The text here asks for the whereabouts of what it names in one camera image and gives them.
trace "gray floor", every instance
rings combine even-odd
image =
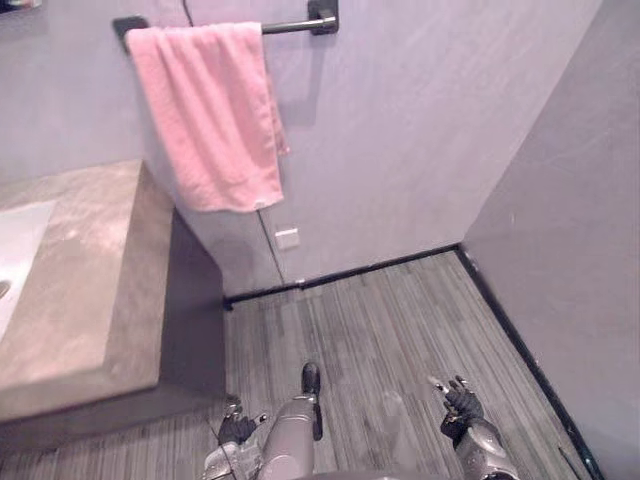
[[[274,412],[305,360],[324,373],[318,471],[416,468],[461,478],[426,377],[469,378],[523,479],[570,479],[559,420],[452,253],[237,304],[227,317],[229,391],[247,413]],[[394,431],[389,412],[400,418]],[[41,455],[5,459],[8,479],[192,479],[214,439],[204,416],[165,420]],[[258,436],[264,438],[268,427]]]

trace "pink towel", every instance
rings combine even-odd
[[[131,30],[127,45],[182,196],[196,210],[282,200],[288,152],[258,23]]]

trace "sink basin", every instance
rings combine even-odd
[[[0,341],[9,326],[55,201],[0,212]]]

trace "countertop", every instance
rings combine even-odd
[[[0,341],[0,421],[158,381],[171,200],[141,161],[0,185],[0,210],[52,200]]]

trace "electrical outlet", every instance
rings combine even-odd
[[[276,232],[276,245],[278,250],[288,250],[300,245],[300,235],[297,228],[280,230]]]

